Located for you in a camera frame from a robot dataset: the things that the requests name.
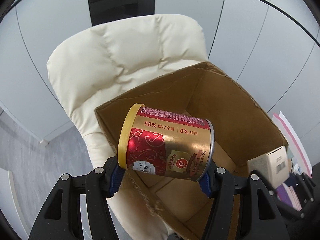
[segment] pink stripe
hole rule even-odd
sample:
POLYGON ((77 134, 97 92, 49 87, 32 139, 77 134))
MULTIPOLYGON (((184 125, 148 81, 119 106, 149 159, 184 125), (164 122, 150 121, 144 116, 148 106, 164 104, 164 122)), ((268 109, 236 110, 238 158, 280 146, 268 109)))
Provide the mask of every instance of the pink stripe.
POLYGON ((288 132, 288 134, 290 135, 291 139, 293 140, 295 146, 297 147, 297 149, 298 149, 298 151, 299 151, 299 153, 300 153, 300 156, 301 156, 301 158, 302 158, 302 160, 303 160, 303 162, 304 162, 304 165, 306 166, 306 168, 307 168, 307 170, 308 170, 308 173, 309 173, 308 175, 309 175, 309 177, 311 177, 311 172, 310 172, 309 167, 308 167, 308 165, 307 165, 306 159, 304 158, 303 153, 302 153, 302 151, 301 151, 301 149, 300 149, 297 141, 295 140, 293 134, 290 132, 289 128, 287 127, 287 125, 285 124, 285 122, 280 118, 279 115, 277 115, 276 113, 274 113, 273 115, 281 122, 281 124, 284 126, 285 130, 286 130, 286 131, 288 132))

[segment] can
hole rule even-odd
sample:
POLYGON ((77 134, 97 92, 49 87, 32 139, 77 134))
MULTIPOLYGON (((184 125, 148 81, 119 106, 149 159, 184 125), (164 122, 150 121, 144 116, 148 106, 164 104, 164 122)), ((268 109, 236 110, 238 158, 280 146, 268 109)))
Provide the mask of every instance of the can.
POLYGON ((198 181, 213 150, 209 120, 134 104, 122 126, 118 162, 123 169, 198 181))

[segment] silver screw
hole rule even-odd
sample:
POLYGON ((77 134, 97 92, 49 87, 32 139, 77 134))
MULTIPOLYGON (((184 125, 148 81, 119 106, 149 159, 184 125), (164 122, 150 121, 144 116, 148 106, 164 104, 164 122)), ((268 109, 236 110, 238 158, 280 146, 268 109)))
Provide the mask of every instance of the silver screw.
POLYGON ((259 176, 257 174, 251 174, 251 179, 253 180, 258 180, 259 179, 259 176))
POLYGON ((95 173, 99 174, 99 173, 103 173, 103 168, 102 167, 98 167, 94 170, 95 173))
POLYGON ((69 174, 66 174, 66 173, 65 173, 65 174, 63 174, 63 175, 61 176, 61 179, 62 179, 62 180, 67 180, 67 179, 69 179, 69 177, 70 177, 69 174))
POLYGON ((225 172, 226 172, 226 170, 224 168, 222 168, 222 167, 217 168, 217 173, 223 174, 225 172))

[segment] cardboard box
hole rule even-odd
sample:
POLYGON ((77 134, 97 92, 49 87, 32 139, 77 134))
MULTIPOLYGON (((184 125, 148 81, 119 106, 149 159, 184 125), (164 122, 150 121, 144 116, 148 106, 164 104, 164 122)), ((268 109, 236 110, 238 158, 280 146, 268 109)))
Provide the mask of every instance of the cardboard box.
POLYGON ((289 178, 288 157, 285 146, 247 161, 248 171, 258 170, 274 188, 289 178))
MULTIPOLYGON (((134 103, 209 119, 216 140, 213 160, 237 175, 248 176, 247 160, 287 145, 254 99, 210 62, 160 76, 96 108, 99 124, 115 147, 126 114, 134 103)), ((148 199, 152 211, 175 232, 184 239, 201 238, 212 200, 201 192, 198 183, 135 171, 127 174, 148 199)), ((236 233, 236 223, 237 218, 230 227, 231 237, 236 233)))

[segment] cream leather chair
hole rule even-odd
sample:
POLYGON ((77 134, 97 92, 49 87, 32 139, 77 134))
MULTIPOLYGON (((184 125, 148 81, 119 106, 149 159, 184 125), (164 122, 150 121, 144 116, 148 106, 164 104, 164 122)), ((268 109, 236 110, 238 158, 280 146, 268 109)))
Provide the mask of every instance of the cream leather chair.
MULTIPOLYGON (((142 83, 207 60, 202 28, 183 15, 134 17, 84 30, 60 44, 47 69, 53 89, 81 133, 94 168, 115 155, 94 109, 142 83)), ((172 229, 152 215, 125 176, 108 204, 134 240, 167 239, 172 229)))

